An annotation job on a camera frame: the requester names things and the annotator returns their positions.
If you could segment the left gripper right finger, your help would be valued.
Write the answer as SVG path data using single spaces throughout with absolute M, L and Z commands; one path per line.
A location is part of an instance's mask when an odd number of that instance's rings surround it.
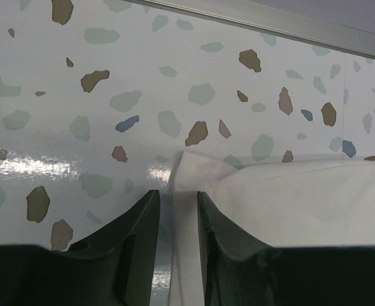
M 197 194 L 206 305 L 375 305 L 375 246 L 271 247 Z

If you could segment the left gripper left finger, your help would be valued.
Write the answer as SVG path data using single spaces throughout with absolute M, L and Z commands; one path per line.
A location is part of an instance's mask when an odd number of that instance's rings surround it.
M 0 305 L 148 305 L 160 194 L 70 246 L 0 245 Z

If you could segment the white printed t-shirt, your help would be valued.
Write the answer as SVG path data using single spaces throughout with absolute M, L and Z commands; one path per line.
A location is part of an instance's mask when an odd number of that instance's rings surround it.
M 375 245 L 375 161 L 333 159 L 242 169 L 193 152 L 172 171 L 171 305 L 203 305 L 196 194 L 273 247 Z

